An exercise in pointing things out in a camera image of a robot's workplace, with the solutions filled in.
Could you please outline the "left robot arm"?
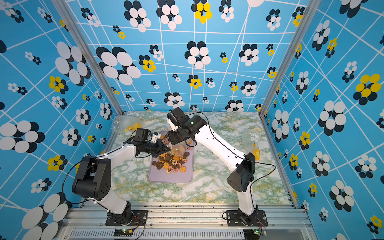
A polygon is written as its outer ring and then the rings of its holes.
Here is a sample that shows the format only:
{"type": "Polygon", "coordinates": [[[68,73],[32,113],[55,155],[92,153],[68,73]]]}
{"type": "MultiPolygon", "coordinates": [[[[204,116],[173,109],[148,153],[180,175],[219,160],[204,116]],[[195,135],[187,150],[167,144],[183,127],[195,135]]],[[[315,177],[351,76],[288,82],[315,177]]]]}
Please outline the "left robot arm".
{"type": "Polygon", "coordinates": [[[163,143],[160,134],[139,128],[122,143],[106,154],[84,157],[72,185],[72,192],[86,200],[94,201],[107,210],[109,219],[119,225],[128,225],[136,217],[131,203],[121,198],[112,189],[112,170],[130,158],[138,158],[141,153],[157,158],[168,153],[171,148],[163,143]]]}

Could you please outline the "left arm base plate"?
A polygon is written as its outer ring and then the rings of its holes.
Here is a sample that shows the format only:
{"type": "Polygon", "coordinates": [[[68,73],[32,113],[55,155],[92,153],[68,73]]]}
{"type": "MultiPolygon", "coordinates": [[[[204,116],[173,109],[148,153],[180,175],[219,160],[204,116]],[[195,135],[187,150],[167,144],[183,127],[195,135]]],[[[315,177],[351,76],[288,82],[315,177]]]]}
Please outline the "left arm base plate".
{"type": "Polygon", "coordinates": [[[138,227],[145,226],[149,211],[147,210],[130,210],[121,215],[107,212],[106,226],[113,227],[138,227]]]}

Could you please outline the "lilac plastic tray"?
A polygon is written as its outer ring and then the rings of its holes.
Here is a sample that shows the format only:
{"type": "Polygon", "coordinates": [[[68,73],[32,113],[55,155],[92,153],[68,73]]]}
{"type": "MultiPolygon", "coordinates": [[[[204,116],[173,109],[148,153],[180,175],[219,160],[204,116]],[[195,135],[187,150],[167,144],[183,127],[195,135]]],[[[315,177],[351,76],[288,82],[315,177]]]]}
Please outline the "lilac plastic tray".
{"type": "Polygon", "coordinates": [[[161,139],[171,151],[153,158],[148,179],[152,183],[189,183],[194,171],[194,148],[184,142],[171,145],[167,131],[161,131],[161,139]]]}

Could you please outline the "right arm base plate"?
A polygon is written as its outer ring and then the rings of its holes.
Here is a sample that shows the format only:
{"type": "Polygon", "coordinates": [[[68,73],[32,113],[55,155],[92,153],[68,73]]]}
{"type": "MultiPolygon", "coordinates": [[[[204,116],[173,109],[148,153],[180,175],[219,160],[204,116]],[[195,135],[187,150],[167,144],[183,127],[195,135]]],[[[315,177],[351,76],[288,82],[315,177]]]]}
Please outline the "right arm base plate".
{"type": "Polygon", "coordinates": [[[227,210],[224,213],[229,227],[267,227],[268,220],[265,211],[254,211],[250,216],[240,210],[227,210]]]}

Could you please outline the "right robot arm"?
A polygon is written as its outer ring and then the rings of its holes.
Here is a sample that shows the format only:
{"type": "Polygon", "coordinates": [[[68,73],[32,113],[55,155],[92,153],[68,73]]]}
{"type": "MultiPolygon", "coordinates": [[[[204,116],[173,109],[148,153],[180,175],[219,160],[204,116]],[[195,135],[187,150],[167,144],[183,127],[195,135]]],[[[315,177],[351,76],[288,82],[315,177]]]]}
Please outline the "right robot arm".
{"type": "Polygon", "coordinates": [[[172,130],[168,132],[172,145],[192,140],[208,148],[230,170],[229,186],[237,192],[239,218],[245,226],[252,226],[257,218],[258,207],[253,198],[253,181],[256,159],[252,153],[245,154],[226,142],[211,127],[207,116],[198,113],[186,115],[179,107],[167,114],[172,130]]]}

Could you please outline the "ziploc bag of cookies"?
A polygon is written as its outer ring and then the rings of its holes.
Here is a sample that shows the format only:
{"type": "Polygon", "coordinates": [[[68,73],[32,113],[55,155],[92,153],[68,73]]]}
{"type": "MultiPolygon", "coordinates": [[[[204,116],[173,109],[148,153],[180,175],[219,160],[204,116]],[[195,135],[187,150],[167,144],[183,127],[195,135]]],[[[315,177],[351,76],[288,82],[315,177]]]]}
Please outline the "ziploc bag of cookies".
{"type": "Polygon", "coordinates": [[[259,161],[261,158],[260,135],[255,131],[246,130],[242,134],[242,140],[246,151],[254,155],[256,162],[259,161]]]}
{"type": "Polygon", "coordinates": [[[180,142],[176,145],[172,145],[170,154],[176,157],[181,157],[187,151],[188,147],[185,142],[180,142]]]}
{"type": "Polygon", "coordinates": [[[115,116],[112,123],[112,130],[117,134],[133,132],[143,126],[143,121],[132,116],[115,116]]]}

